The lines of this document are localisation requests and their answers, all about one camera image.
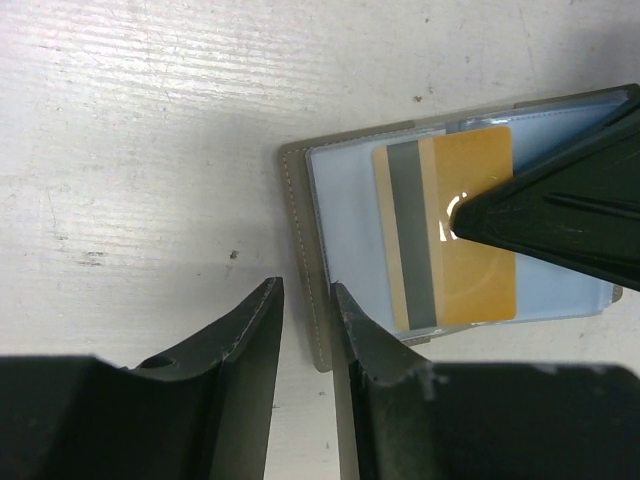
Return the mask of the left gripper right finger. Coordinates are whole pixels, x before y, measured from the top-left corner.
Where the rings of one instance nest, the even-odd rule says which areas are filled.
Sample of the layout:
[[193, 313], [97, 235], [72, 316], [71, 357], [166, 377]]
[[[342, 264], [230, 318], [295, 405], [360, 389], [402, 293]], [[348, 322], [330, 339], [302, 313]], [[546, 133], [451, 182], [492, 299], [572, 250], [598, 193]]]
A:
[[639, 380], [616, 365], [434, 363], [333, 284], [344, 479], [635, 479]]

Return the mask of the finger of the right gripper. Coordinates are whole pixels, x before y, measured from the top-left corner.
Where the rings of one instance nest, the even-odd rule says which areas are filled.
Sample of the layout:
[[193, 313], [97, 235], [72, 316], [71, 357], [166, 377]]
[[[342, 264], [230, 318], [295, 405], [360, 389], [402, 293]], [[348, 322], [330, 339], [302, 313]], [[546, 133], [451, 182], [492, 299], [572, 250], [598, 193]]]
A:
[[639, 101], [473, 199], [453, 216], [463, 239], [639, 287]]

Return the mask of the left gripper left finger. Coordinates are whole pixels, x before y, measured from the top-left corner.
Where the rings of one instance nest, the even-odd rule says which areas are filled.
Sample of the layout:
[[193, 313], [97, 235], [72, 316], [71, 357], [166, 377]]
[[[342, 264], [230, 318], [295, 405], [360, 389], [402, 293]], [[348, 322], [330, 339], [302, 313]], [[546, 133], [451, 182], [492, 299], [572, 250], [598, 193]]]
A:
[[284, 285], [139, 366], [93, 356], [1, 361], [5, 479], [260, 479], [283, 324]]

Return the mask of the gold card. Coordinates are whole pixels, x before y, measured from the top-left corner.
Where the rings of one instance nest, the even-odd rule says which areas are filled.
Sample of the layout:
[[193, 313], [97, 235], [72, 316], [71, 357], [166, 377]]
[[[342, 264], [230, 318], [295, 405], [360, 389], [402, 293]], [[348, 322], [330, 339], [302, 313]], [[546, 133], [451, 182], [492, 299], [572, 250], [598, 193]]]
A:
[[510, 129], [380, 146], [372, 164], [396, 328], [514, 319], [514, 253], [461, 239], [452, 227], [462, 203], [512, 177]]

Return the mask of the grey card holder wallet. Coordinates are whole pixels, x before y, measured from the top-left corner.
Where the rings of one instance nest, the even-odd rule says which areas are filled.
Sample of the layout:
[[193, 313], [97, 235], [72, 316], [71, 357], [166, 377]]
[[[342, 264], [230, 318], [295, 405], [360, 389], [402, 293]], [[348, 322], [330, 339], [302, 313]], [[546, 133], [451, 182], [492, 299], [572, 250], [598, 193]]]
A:
[[331, 368], [329, 288], [410, 343], [475, 324], [589, 317], [607, 281], [460, 240], [469, 195], [519, 176], [639, 96], [635, 85], [400, 122], [286, 145], [280, 170], [317, 370]]

